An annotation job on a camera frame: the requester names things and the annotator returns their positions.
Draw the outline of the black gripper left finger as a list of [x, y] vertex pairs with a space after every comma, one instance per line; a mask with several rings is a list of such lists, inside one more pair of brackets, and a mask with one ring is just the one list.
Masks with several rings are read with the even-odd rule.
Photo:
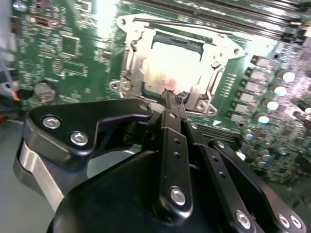
[[139, 152], [155, 152], [154, 214], [161, 220], [186, 220], [193, 201], [176, 97], [165, 90], [150, 105], [121, 99], [34, 108], [25, 117], [15, 176], [56, 212], [75, 187]]

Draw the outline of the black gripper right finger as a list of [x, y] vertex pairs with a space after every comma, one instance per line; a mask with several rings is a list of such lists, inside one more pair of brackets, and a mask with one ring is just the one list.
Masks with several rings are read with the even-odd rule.
[[209, 142], [195, 123], [187, 120], [184, 99], [177, 107], [184, 120], [190, 147], [207, 172], [220, 209], [223, 233], [305, 233], [307, 227], [292, 210], [223, 140]]

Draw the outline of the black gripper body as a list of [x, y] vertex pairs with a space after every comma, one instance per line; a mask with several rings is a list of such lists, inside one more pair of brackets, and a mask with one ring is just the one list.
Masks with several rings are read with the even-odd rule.
[[228, 223], [204, 171], [191, 168], [193, 212], [171, 226], [153, 211], [158, 155], [139, 152], [72, 189], [50, 233], [223, 233]]

